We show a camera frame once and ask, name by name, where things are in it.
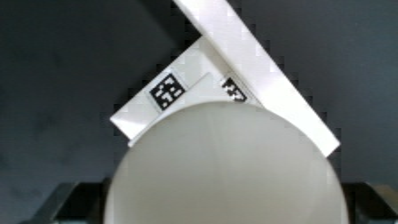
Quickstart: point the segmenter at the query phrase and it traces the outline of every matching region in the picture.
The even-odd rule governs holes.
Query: gray wall
[[[232,5],[340,129],[340,181],[398,187],[396,1]],[[111,175],[125,152],[113,107],[193,38],[168,0],[0,1],[1,223],[31,217],[60,182]]]

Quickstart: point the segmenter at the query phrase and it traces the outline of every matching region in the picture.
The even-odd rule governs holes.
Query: printed pattern
[[[230,77],[227,78],[225,82],[221,83],[221,89],[225,90],[227,95],[230,96],[232,100],[236,102],[243,103],[246,100],[246,96],[243,94],[243,91],[241,91]]]
[[[161,110],[165,110],[184,93],[184,88],[172,73],[165,76],[149,93]]]

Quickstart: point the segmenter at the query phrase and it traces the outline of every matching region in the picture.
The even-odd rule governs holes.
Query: dark gray background
[[[340,181],[398,187],[398,2],[232,5],[340,130]],[[168,0],[0,1],[1,223],[31,217],[60,182],[111,175],[127,149],[113,107],[197,37]]]

